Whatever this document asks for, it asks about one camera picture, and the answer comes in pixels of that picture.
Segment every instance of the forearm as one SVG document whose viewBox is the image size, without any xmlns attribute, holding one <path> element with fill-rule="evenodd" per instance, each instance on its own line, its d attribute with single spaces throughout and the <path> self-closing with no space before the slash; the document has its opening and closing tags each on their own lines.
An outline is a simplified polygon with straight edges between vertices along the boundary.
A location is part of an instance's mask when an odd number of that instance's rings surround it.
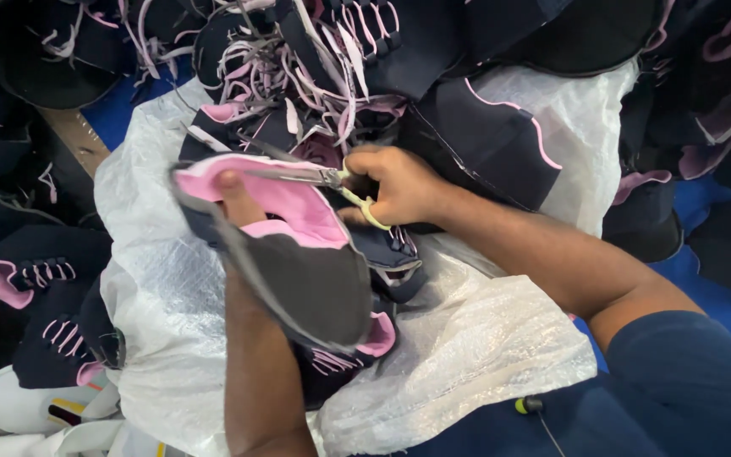
<svg viewBox="0 0 731 457">
<path fill-rule="evenodd" d="M 590 319 L 628 295 L 645 292 L 692 305 L 645 264 L 565 223 L 497 205 L 455 186 L 443 190 L 441 200 L 434 223 L 505 272 L 528 275 L 566 312 Z"/>
<path fill-rule="evenodd" d="M 233 275 L 226 286 L 225 431 L 234 457 L 317 455 L 287 338 Z"/>
</svg>

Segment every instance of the person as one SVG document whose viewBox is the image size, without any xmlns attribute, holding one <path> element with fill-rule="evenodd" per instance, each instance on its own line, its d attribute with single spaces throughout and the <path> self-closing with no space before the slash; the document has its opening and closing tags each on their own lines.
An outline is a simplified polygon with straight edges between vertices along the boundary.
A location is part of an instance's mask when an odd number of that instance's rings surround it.
<svg viewBox="0 0 731 457">
<path fill-rule="evenodd" d="M 379 182 L 381 223 L 435 223 L 511 275 L 528 275 L 584 319 L 610 374 L 468 414 L 409 457 L 731 456 L 731 335 L 649 267 L 545 215 L 521 212 L 445 182 L 418 157 L 361 146 L 346 158 Z M 225 214 L 266 218 L 238 175 L 220 175 Z M 358 209 L 340 212 L 365 223 Z M 227 282 L 225 426 L 234 457 L 317 455 L 287 339 L 232 271 Z"/>
</svg>

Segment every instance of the hand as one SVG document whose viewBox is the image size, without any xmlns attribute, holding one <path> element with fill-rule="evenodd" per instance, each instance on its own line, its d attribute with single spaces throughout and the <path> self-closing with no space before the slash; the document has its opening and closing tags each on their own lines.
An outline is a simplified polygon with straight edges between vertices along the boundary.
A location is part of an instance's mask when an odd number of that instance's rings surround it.
<svg viewBox="0 0 731 457">
<path fill-rule="evenodd" d="M 267 220 L 267 214 L 247 193 L 238 171 L 225 171 L 216 178 L 216 181 L 222 193 L 221 206 L 230 223 L 244 227 L 253 222 Z"/>
<path fill-rule="evenodd" d="M 345 164 L 350 172 L 379 182 L 371 215 L 386 225 L 433 222 L 440 211 L 442 194 L 452 187 L 422 159 L 392 146 L 358 146 L 346 157 Z M 344 208 L 338 214 L 346 222 L 368 224 L 359 208 Z"/>
</svg>

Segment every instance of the navy blue sleeve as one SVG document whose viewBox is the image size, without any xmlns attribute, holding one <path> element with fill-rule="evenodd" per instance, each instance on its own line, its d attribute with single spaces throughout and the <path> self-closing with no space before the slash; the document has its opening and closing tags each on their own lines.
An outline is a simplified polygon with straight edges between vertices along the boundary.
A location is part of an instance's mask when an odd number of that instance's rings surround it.
<svg viewBox="0 0 731 457">
<path fill-rule="evenodd" d="M 707 436 L 731 438 L 731 334 L 692 311 L 626 325 L 606 354 L 611 375 L 685 417 Z"/>
</svg>

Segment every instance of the scissors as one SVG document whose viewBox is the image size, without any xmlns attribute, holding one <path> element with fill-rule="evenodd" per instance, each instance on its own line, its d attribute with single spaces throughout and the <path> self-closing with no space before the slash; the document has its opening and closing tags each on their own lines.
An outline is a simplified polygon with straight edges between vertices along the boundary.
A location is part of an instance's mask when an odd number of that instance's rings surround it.
<svg viewBox="0 0 731 457">
<path fill-rule="evenodd" d="M 241 133 L 238 133 L 238 136 L 242 140 L 248 141 L 249 144 L 256 146 L 258 149 L 264 152 L 264 154 L 269 155 L 269 157 L 272 157 L 273 159 L 282 160 L 285 162 L 303 162 L 297 157 L 290 155 L 286 151 L 282 151 L 275 146 L 265 143 L 264 141 L 247 137 Z M 371 225 L 382 230 L 391 229 L 390 225 L 384 225 L 382 223 L 379 223 L 379 221 L 371 215 L 370 208 L 371 205 L 374 204 L 374 200 L 371 198 L 371 196 L 367 196 L 365 200 L 358 197 L 354 192 L 351 192 L 350 189 L 343 185 L 343 180 L 348 178 L 352 180 L 352 187 L 354 187 L 355 189 L 362 189 L 365 190 L 367 193 L 372 193 L 374 195 L 379 188 L 379 183 L 372 180 L 368 176 L 356 175 L 351 173 L 349 170 L 346 169 L 345 162 L 343 165 L 343 170 L 338 170 L 336 168 L 322 168 L 320 170 L 296 170 L 281 168 L 273 170 L 247 170 L 245 171 L 245 174 L 258 176 L 270 180 L 302 182 L 316 187 L 331 188 L 332 190 L 335 190 L 336 192 L 339 192 L 341 195 L 343 195 L 346 200 L 350 201 L 355 206 L 360 208 L 363 216 L 365 216 L 365 219 L 368 220 Z"/>
</svg>

